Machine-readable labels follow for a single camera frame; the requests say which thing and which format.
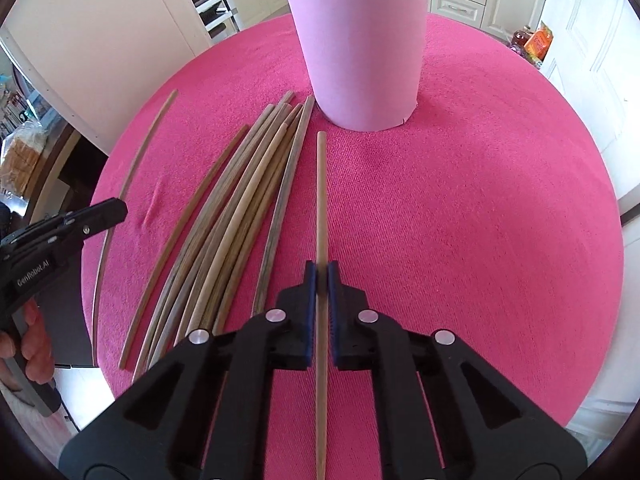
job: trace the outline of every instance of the door handle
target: door handle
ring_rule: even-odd
[[[460,7],[456,7],[451,4],[447,4],[447,7],[449,7],[449,9],[457,10],[458,12],[464,12],[466,14],[466,9],[460,9]]]

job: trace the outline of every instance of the food package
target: food package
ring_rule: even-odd
[[[42,125],[27,121],[2,142],[0,186],[16,196],[24,196],[27,184],[47,141]]]
[[[551,29],[541,22],[540,28],[534,32],[533,36],[529,38],[529,41],[524,44],[524,50],[526,50],[530,56],[535,56],[543,60],[545,59],[546,51],[549,50],[553,38],[554,35],[551,33]]]

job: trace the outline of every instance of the bottle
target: bottle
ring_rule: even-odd
[[[521,28],[520,30],[516,30],[513,33],[513,38],[511,38],[511,44],[524,46],[524,44],[527,43],[527,41],[529,41],[529,38],[532,35],[533,35],[533,30],[531,30],[527,25],[525,25],[523,28]]]

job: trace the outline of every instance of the bamboo stick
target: bamboo stick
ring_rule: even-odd
[[[291,149],[292,144],[293,141],[290,140],[289,150]],[[274,175],[270,179],[269,185],[264,193],[262,201],[260,202],[258,211],[256,212],[254,219],[251,222],[246,237],[242,241],[242,247],[238,253],[238,257],[236,258],[236,262],[233,266],[231,275],[229,276],[222,300],[220,301],[218,315],[216,316],[211,328],[213,335],[219,335],[225,329],[226,318],[228,317],[229,311],[231,310],[231,305],[236,296],[236,292],[238,291],[238,286],[240,285],[242,274],[244,273],[244,268],[246,267],[247,261],[249,260],[251,250],[254,247],[255,239],[260,232],[264,217],[267,215],[269,206],[273,201],[273,196],[278,189],[278,185],[282,182],[282,176],[284,174],[286,161],[287,158],[285,157],[280,159],[279,165],[274,172]]]
[[[200,213],[196,217],[196,221],[187,239],[180,248],[178,257],[176,258],[169,275],[164,282],[160,297],[156,302],[153,315],[147,327],[145,338],[142,343],[142,348],[136,361],[136,367],[133,373],[133,381],[135,381],[145,370],[146,362],[148,361],[148,355],[151,350],[151,343],[154,338],[156,330],[158,330],[158,324],[161,317],[164,316],[165,311],[171,308],[174,304],[175,296],[177,295],[177,288],[179,290],[180,284],[184,281],[184,277],[187,274],[187,266],[193,263],[193,260],[198,253],[198,247],[201,246],[202,240],[206,237],[206,234],[210,229],[210,225],[213,223],[215,216],[222,207],[222,202],[226,198],[229,190],[235,184],[236,180],[240,177],[244,165],[253,155],[254,149],[260,141],[260,134],[265,132],[263,126],[273,117],[275,107],[268,105],[262,114],[255,121],[249,132],[246,134],[242,143],[233,154],[231,160],[226,165],[226,168],[220,175],[216,185],[211,190],[207,201],[204,203]]]
[[[177,90],[173,90],[169,97],[166,99],[162,107],[160,108],[156,118],[151,123],[148,132],[146,133],[145,138],[142,140],[142,144],[138,148],[136,155],[133,157],[131,161],[131,165],[129,167],[129,171],[127,172],[124,180],[122,182],[122,186],[120,187],[120,193],[118,198],[123,200],[127,191],[129,190],[129,186],[131,181],[133,180],[133,176],[136,173],[136,170],[142,160],[143,155],[146,152],[146,148],[153,139],[156,131],[158,130],[158,126],[162,122],[165,114],[169,110],[169,107],[174,102],[175,97],[178,95]],[[100,293],[102,291],[102,280],[104,279],[104,270],[106,268],[106,261],[109,254],[109,249],[111,247],[111,239],[113,238],[113,228],[109,229],[104,236],[104,241],[102,242],[102,249],[100,250],[100,259],[98,260],[98,269],[95,277],[95,288],[94,288],[94,301],[92,303],[92,313],[91,313],[91,345],[92,345],[92,359],[94,361],[94,366],[98,365],[98,314],[100,313]]]
[[[238,185],[233,192],[233,195],[229,199],[229,202],[227,203],[224,211],[222,212],[222,215],[220,215],[220,218],[218,219],[218,222],[214,227],[214,237],[209,247],[207,248],[207,252],[200,265],[200,269],[197,273],[195,282],[193,283],[193,288],[191,290],[191,293],[189,294],[187,306],[184,309],[185,314],[183,314],[182,316],[182,320],[180,321],[180,325],[175,337],[176,343],[179,342],[183,337],[185,337],[187,332],[194,330],[191,325],[191,319],[193,318],[194,314],[201,317],[204,312],[197,311],[196,304],[198,303],[198,299],[200,298],[205,283],[207,283],[207,277],[209,276],[209,282],[207,286],[212,286],[214,280],[217,278],[217,274],[210,274],[210,268],[216,258],[216,254],[220,249],[220,244],[225,237],[226,231],[229,228],[229,224],[231,223],[233,216],[236,214],[236,209],[238,208],[238,205],[242,200],[242,197],[244,196],[244,193],[246,192],[255,171],[260,166],[260,163],[263,160],[265,153],[267,153],[269,146],[273,142],[273,139],[275,138],[279,128],[282,126],[282,124],[285,124],[284,121],[289,118],[291,111],[291,106],[289,106],[288,104],[284,104],[279,113],[276,115],[276,118],[273,120],[273,123],[271,123],[271,126],[269,127],[267,133],[264,135],[262,141],[260,142],[260,145],[255,150],[254,156],[252,156],[251,161],[249,161],[246,169],[244,170],[244,173],[242,174],[242,178],[238,182]],[[201,300],[200,303],[200,308],[202,309],[204,309],[205,304],[203,304],[203,301],[204,300]]]
[[[201,328],[206,328],[207,330],[211,330],[213,327],[213,323],[216,319],[218,308],[220,306],[220,301],[222,300],[223,294],[227,288],[227,283],[231,273],[236,264],[236,260],[238,259],[238,254],[242,248],[242,244],[247,237],[247,233],[255,220],[256,215],[260,209],[260,204],[262,203],[262,198],[265,193],[269,189],[269,184],[273,180],[275,175],[279,175],[278,179],[281,179],[280,168],[284,169],[284,165],[286,164],[287,159],[289,158],[290,149],[293,142],[293,137],[298,127],[298,123],[300,122],[300,115],[302,113],[302,105],[297,105],[292,112],[297,112],[293,122],[289,125],[287,129],[287,133],[285,134],[284,139],[278,146],[278,150],[275,155],[271,159],[267,170],[264,173],[264,177],[260,181],[258,189],[255,191],[255,195],[249,204],[247,212],[242,218],[242,223],[240,224],[240,228],[236,233],[236,237],[234,238],[233,243],[229,249],[229,253],[226,256],[225,263],[220,270],[220,275],[216,280],[216,285],[213,288],[211,293],[211,297],[209,298],[209,303],[207,303],[207,307],[202,316]]]
[[[298,123],[296,137],[293,141],[293,147],[289,155],[289,160],[287,161],[287,167],[285,169],[282,185],[280,186],[280,191],[278,192],[278,198],[276,200],[273,218],[271,219],[269,234],[267,236],[267,245],[264,248],[262,263],[260,264],[258,285],[255,289],[254,305],[252,307],[252,316],[260,314],[262,311],[264,311],[264,305],[267,301],[269,281],[271,279],[271,271],[273,270],[273,262],[276,257],[276,250],[278,249],[278,240],[280,239],[280,231],[282,230],[282,221],[284,220],[284,215],[287,209],[287,202],[289,201],[291,186],[293,184],[293,177],[296,174],[298,160],[300,159],[302,146],[305,142],[306,130],[309,126],[311,112],[313,111],[315,103],[316,100],[312,95],[309,95],[306,98],[305,107],[302,110],[302,118]]]
[[[329,259],[326,218],[326,132],[318,132],[316,190],[316,266],[318,298],[316,300],[316,479],[326,473],[326,416],[328,379],[328,297],[326,266]]]
[[[213,258],[211,266],[209,267],[209,271],[207,272],[207,277],[204,281],[204,284],[202,285],[202,290],[200,291],[200,295],[198,296],[198,300],[196,301],[196,306],[194,307],[193,314],[191,315],[191,320],[188,325],[188,332],[197,329],[200,325],[200,322],[202,321],[204,309],[209,302],[211,291],[213,290],[215,281],[218,278],[220,268],[222,267],[222,263],[226,258],[229,247],[233,242],[234,237],[236,236],[236,232],[238,232],[238,227],[240,225],[240,222],[242,221],[242,217],[244,216],[244,213],[248,208],[249,202],[251,202],[251,198],[255,193],[255,189],[258,187],[258,184],[260,183],[260,180],[264,175],[264,171],[269,165],[269,161],[273,157],[273,154],[276,152],[278,145],[286,134],[288,126],[289,125],[287,123],[282,123],[282,125],[278,129],[278,132],[273,137],[273,140],[269,144],[267,151],[264,153],[260,164],[258,164],[258,167],[255,169],[255,173],[252,175],[251,180],[246,187],[246,190],[242,194],[240,202],[238,202],[238,206],[236,207],[233,216],[231,217],[231,221],[229,222],[229,227],[226,229],[225,235],[220,241],[220,247],[216,251],[216,256]]]
[[[244,160],[242,162],[242,165],[238,166],[233,182],[227,189],[231,189],[232,186],[242,186],[244,175],[248,171],[247,168],[250,168],[252,166],[252,161],[257,156],[256,153],[259,153],[263,149],[265,149],[263,148],[265,144],[268,145],[265,139],[272,136],[272,132],[275,133],[277,131],[277,123],[280,122],[280,118],[286,115],[286,112],[290,109],[290,106],[287,104],[287,102],[292,97],[293,92],[287,92],[278,102],[278,105],[273,108],[270,115],[264,121],[256,135],[255,143],[259,142],[258,147],[256,148],[255,144],[252,144],[248,148],[247,153],[250,154],[251,158],[248,158],[247,156],[246,160],[248,160],[248,162]],[[229,209],[231,208],[231,202],[233,201],[233,196],[235,195],[235,193],[236,192],[234,192],[234,194],[232,195],[230,203],[225,206],[222,214],[216,220],[213,228],[209,227],[209,234],[201,231],[200,238],[198,239],[199,248],[192,248],[193,252],[191,253],[191,256],[193,256],[195,251],[198,250],[197,256],[195,257],[195,259],[189,258],[185,260],[184,265],[178,272],[178,280],[172,283],[166,297],[165,305],[163,305],[159,313],[156,327],[152,335],[150,336],[151,343],[148,346],[144,346],[146,350],[146,361],[141,363],[138,375],[141,374],[145,369],[155,364],[162,357],[162,355],[164,355],[169,339],[176,332],[176,326],[178,325],[180,319],[184,318],[185,316],[187,316],[187,319],[189,319],[189,313],[193,311],[193,305],[189,303],[189,300],[192,297],[193,287],[197,286],[196,280],[199,269],[205,264],[208,265],[207,254],[212,251],[214,253],[214,250],[212,250],[211,248],[217,247],[220,243],[219,240],[220,238],[222,238],[222,235],[220,235],[220,238],[218,238],[217,232],[220,230],[220,226],[225,223],[225,218],[227,216],[230,216],[227,211],[229,211]],[[182,338],[180,334],[181,329],[178,328],[178,332],[175,336],[176,343]]]
[[[171,235],[165,242],[164,248],[162,248],[162,252],[160,253],[160,257],[156,261],[156,265],[153,271],[151,272],[149,279],[146,282],[146,287],[144,292],[142,293],[142,297],[140,297],[140,301],[138,302],[136,313],[134,314],[133,319],[131,320],[129,331],[127,332],[127,338],[125,339],[124,346],[122,348],[122,354],[120,355],[120,362],[118,363],[118,367],[121,370],[124,370],[125,366],[127,365],[127,359],[129,358],[131,344],[133,343],[133,339],[136,336],[138,326],[140,325],[140,319],[142,318],[142,315],[145,312],[146,304],[149,301],[149,297],[151,297],[151,293],[153,292],[156,286],[156,283],[158,282],[158,278],[162,273],[162,269],[164,269],[164,265],[166,264],[166,261],[168,260],[169,255],[174,250],[174,246],[178,238],[180,237],[180,234],[182,233],[184,226],[189,221],[189,218],[191,218],[191,215],[193,214],[194,209],[196,209],[196,206],[202,199],[204,192],[209,188],[210,184],[213,181],[213,178],[218,174],[220,167],[222,167],[225,161],[229,158],[229,155],[231,154],[231,152],[238,145],[238,142],[240,142],[240,140],[247,134],[248,131],[249,131],[249,126],[244,124],[242,128],[238,130],[238,132],[236,133],[236,136],[233,139],[231,139],[231,142],[229,143],[229,145],[220,154],[220,156],[218,157],[218,160],[216,160],[213,166],[210,168],[210,170],[207,171],[207,174],[202,179],[200,185],[198,186],[198,189],[196,189],[196,192],[191,197],[191,200],[189,200],[187,207],[182,212],[182,215],[180,215],[180,219],[178,220],[178,223],[175,225],[174,230],[172,231]]]
[[[225,205],[225,208],[222,211],[222,214],[218,217],[213,227],[209,227],[210,233],[206,234],[206,241],[200,245],[200,249],[198,251],[198,256],[194,262],[191,263],[191,267],[185,267],[183,272],[188,272],[187,278],[182,283],[177,283],[174,285],[174,290],[171,291],[170,297],[175,298],[172,302],[171,312],[180,312],[180,316],[177,317],[175,314],[169,314],[165,319],[171,320],[171,325],[166,330],[162,327],[162,332],[159,332],[159,337],[163,338],[163,341],[168,337],[169,334],[175,332],[175,325],[180,321],[177,333],[175,335],[175,343],[177,344],[186,334],[188,320],[190,319],[190,312],[193,312],[193,306],[195,299],[193,297],[193,290],[200,290],[202,287],[202,282],[204,281],[204,275],[200,278],[200,269],[205,267],[202,271],[206,273],[206,268],[209,267],[213,257],[215,256],[215,252],[217,250],[218,245],[220,244],[220,240],[222,239],[222,235],[224,234],[224,229],[228,224],[228,220],[231,218],[233,213],[233,208],[237,203],[235,199],[236,192],[238,187],[244,188],[249,178],[246,177],[247,173],[250,171],[249,168],[252,168],[257,165],[255,161],[258,158],[257,153],[261,153],[268,146],[268,142],[266,139],[272,137],[273,134],[277,131],[277,123],[280,122],[282,116],[286,113],[289,108],[289,105],[283,103],[282,105],[278,105],[276,107],[267,121],[265,121],[264,125],[260,129],[258,133],[257,141],[260,141],[260,144],[255,147],[252,146],[250,150],[250,158],[249,154],[247,155],[246,160],[244,161],[241,168],[238,168],[236,172],[236,177],[233,181],[233,185],[236,187],[234,189],[233,194],[231,195],[229,202]],[[159,337],[157,335],[154,336],[154,341],[152,343],[152,352],[155,353],[155,348],[158,343],[160,343]]]

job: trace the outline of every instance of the pink tablecloth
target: pink tablecloth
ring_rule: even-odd
[[[127,326],[195,187],[241,123],[288,89],[297,101],[311,93],[290,16],[233,36],[180,70],[143,107],[113,150],[94,201],[117,195],[174,88],[179,96],[138,168],[126,197],[129,217],[116,227],[106,266],[98,358],[115,395],[130,383],[134,364],[131,358],[126,371],[117,369]],[[330,257],[340,261],[343,280],[407,329],[455,330],[567,423],[610,342],[622,236],[598,150],[562,96],[497,41],[430,15],[418,106],[407,124],[362,134],[333,126],[319,110],[313,114],[270,304],[278,290],[299,282],[304,261],[314,257],[320,129],[328,132]],[[267,228],[228,330],[248,318]],[[101,243],[102,236],[92,238],[83,254],[86,313]],[[314,475],[313,391],[312,372],[276,374],[268,479]],[[332,370],[329,391],[328,478],[379,478],[367,373]]]

